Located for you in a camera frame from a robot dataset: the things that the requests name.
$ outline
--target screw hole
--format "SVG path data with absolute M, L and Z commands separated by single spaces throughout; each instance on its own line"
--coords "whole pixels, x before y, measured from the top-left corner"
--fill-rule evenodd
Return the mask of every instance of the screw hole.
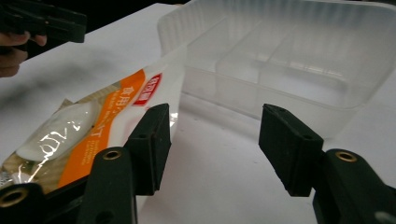
M 341 161 L 355 162 L 358 160 L 358 158 L 349 152 L 338 151 L 335 153 L 335 156 L 337 156 Z
M 103 211 L 96 216 L 95 222 L 96 224 L 108 224 L 111 223 L 114 215 L 110 211 Z
M 108 160 L 108 161 L 112 161 L 112 160 L 115 160 L 116 158 L 118 158 L 120 156 L 121 156 L 121 152 L 120 151 L 109 151 L 103 156 L 103 159 Z
M 23 188 L 13 189 L 0 197 L 0 207 L 10 207 L 20 203 L 27 197 L 28 190 Z

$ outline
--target orange label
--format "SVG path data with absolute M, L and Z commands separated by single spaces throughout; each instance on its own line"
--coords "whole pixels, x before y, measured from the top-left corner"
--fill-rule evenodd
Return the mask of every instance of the orange label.
M 102 107 L 98 120 L 90 134 L 85 137 L 70 155 L 58 183 L 63 187 L 91 172 L 95 155 L 107 148 L 110 127 L 113 119 L 127 106 L 145 82 L 143 69 L 120 81 L 120 89 L 111 92 Z

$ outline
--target finger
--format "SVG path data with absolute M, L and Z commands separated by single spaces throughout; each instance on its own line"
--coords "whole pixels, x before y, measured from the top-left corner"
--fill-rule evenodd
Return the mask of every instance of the finger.
M 7 68 L 0 68 L 0 77 L 13 77 L 17 75 L 20 69 L 19 65 L 7 67 Z
M 30 38 L 30 34 L 25 32 L 23 35 L 12 33 L 0 33 L 0 46 L 18 46 L 25 44 Z
M 0 68 L 14 67 L 27 59 L 27 52 L 10 48 L 8 54 L 0 55 Z
M 47 44 L 47 36 L 46 35 L 35 35 L 31 38 L 33 41 L 37 43 L 38 46 L 45 46 Z

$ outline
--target clear plastic container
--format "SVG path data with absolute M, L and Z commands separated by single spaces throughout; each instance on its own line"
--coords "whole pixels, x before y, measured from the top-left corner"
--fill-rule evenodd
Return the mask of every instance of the clear plastic container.
M 263 104 L 335 137 L 394 69 L 396 7 L 192 0 L 158 24 L 163 54 L 188 45 L 183 91 L 256 119 Z

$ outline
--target white surface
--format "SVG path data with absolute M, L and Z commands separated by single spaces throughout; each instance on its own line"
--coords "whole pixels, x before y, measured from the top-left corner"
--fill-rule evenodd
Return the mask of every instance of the white surface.
M 156 22 L 177 8 L 154 5 L 23 63 L 0 79 L 0 161 L 59 106 L 160 58 Z M 396 74 L 324 149 L 365 158 L 396 187 Z M 311 198 L 291 198 L 258 147 L 259 122 L 183 94 L 161 190 L 139 223 L 316 223 Z

